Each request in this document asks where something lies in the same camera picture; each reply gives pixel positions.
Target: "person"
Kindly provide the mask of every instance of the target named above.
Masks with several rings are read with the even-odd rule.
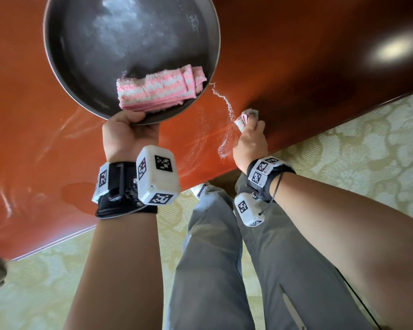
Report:
[[[104,124],[108,162],[135,161],[144,146],[158,144],[158,125],[131,127],[144,117],[122,111]],[[264,126],[250,116],[233,150],[242,171],[237,193],[247,188],[248,165],[268,155]],[[198,198],[167,329],[254,329],[240,267],[242,241],[261,284],[267,329],[371,329],[336,268],[393,329],[413,329],[411,217],[291,172],[282,174],[275,202],[257,227],[242,224],[220,188],[206,185]],[[162,312],[156,216],[100,220],[65,328],[160,329]]]

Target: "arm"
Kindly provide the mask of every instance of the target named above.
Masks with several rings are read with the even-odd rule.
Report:
[[[234,158],[246,173],[268,155],[264,124],[250,117]],[[278,182],[270,186],[271,195]],[[303,236],[395,329],[413,329],[413,219],[361,195],[284,173],[275,201]]]
[[[122,111],[103,126],[107,161],[135,161],[158,144],[158,126],[136,126],[144,113]],[[100,220],[65,329],[160,329],[163,282],[156,215]]]

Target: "glossy tabletop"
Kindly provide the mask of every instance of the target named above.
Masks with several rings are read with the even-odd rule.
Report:
[[[95,225],[103,120],[57,83],[42,35],[47,0],[0,0],[0,257]],[[413,92],[413,0],[213,0],[213,83],[162,124],[183,189],[235,169],[233,120],[267,123],[270,151]]]

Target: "person's right arm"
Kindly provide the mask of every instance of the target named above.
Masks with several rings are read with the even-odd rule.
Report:
[[[246,169],[267,156],[264,124],[250,117],[234,149]],[[278,178],[270,186],[274,194]],[[394,329],[413,329],[413,219],[364,196],[289,172],[275,201]]]

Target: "pant leg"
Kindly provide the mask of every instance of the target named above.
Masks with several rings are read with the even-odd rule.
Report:
[[[250,192],[244,174],[236,191]],[[372,329],[335,267],[303,237],[278,204],[270,204],[265,221],[257,227],[245,226],[240,217],[237,222],[262,288],[267,330],[297,329],[279,284],[308,330]]]
[[[208,186],[188,225],[167,329],[255,329],[241,274],[242,236],[226,192]]]

